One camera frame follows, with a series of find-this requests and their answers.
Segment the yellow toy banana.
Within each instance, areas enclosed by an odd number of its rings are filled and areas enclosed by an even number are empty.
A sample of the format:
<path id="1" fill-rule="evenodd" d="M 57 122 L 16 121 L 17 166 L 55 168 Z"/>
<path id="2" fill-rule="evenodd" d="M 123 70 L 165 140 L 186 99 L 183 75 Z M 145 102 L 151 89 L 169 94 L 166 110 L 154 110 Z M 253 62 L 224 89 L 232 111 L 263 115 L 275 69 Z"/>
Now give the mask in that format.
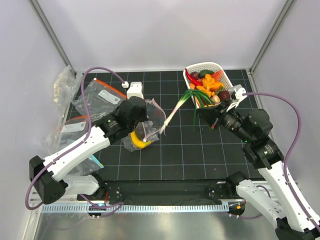
<path id="1" fill-rule="evenodd" d="M 135 131 L 130 133 L 130 137 L 133 145 L 138 149 L 144 149 L 151 144 L 151 141 L 144 142 L 140 140 Z"/>

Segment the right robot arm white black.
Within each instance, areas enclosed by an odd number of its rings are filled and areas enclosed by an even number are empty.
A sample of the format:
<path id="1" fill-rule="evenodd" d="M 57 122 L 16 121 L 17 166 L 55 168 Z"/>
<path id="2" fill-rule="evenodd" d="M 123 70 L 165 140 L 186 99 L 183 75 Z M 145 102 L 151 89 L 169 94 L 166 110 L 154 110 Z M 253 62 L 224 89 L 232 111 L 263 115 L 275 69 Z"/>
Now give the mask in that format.
<path id="1" fill-rule="evenodd" d="M 269 184 L 277 200 L 268 197 L 241 172 L 226 178 L 226 194 L 249 201 L 270 222 L 280 240 L 319 239 L 320 217 L 285 169 L 285 158 L 269 137 L 273 125 L 268 113 L 252 109 L 242 117 L 227 102 L 201 107 L 197 112 L 211 129 L 222 126 L 245 142 L 245 157 Z"/>

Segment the clear pink-dotted zip bag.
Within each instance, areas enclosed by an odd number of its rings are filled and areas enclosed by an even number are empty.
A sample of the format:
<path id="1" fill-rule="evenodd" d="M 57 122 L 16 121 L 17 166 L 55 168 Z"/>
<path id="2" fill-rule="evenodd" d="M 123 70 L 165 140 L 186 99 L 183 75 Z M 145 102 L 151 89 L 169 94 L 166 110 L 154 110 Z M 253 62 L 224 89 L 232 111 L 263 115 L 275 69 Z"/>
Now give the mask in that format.
<path id="1" fill-rule="evenodd" d="M 146 99 L 146 113 L 148 120 L 140 122 L 133 132 L 143 141 L 151 141 L 151 144 L 160 140 L 160 128 L 164 124 L 167 116 L 160 105 L 153 99 Z M 134 152 L 139 149 L 132 143 L 130 134 L 121 140 L 124 148 L 129 152 Z"/>

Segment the green toy scallion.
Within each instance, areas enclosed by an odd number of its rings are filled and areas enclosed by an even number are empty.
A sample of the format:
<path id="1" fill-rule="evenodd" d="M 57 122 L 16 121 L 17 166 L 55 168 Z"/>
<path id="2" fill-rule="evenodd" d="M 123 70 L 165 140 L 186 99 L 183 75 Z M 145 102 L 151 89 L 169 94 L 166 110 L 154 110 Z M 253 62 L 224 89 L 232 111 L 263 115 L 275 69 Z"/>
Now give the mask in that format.
<path id="1" fill-rule="evenodd" d="M 191 97 L 193 97 L 194 99 L 198 99 L 198 102 L 200 104 L 200 107 L 204 107 L 209 106 L 209 105 L 213 105 L 213 101 L 212 99 L 204 92 L 202 92 L 201 90 L 198 89 L 188 89 L 186 90 L 181 98 L 179 99 L 179 101 L 177 102 L 177 104 L 175 105 L 174 109 L 172 110 L 172 112 L 170 113 L 170 115 L 166 118 L 166 120 L 164 121 L 162 127 L 160 128 L 159 133 L 160 134 L 164 134 L 165 133 L 165 129 L 166 127 L 169 125 L 170 121 L 172 120 L 172 118 L 174 117 L 174 115 L 176 114 L 176 112 L 182 107 L 182 105 L 184 105 Z"/>

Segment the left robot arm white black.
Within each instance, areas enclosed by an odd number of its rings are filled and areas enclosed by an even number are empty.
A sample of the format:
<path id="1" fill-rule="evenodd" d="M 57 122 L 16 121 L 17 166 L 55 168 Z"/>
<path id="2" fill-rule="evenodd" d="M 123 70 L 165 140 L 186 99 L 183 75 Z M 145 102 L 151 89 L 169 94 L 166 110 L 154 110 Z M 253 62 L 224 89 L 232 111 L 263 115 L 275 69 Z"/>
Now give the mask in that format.
<path id="1" fill-rule="evenodd" d="M 146 121 L 146 101 L 133 96 L 124 100 L 114 111 L 95 123 L 88 123 L 88 132 L 62 150 L 45 158 L 38 155 L 29 160 L 30 187 L 34 188 L 45 205 L 66 194 L 90 195 L 101 200 L 106 188 L 96 177 L 67 176 L 78 164 L 94 153 L 127 137 L 138 123 Z"/>

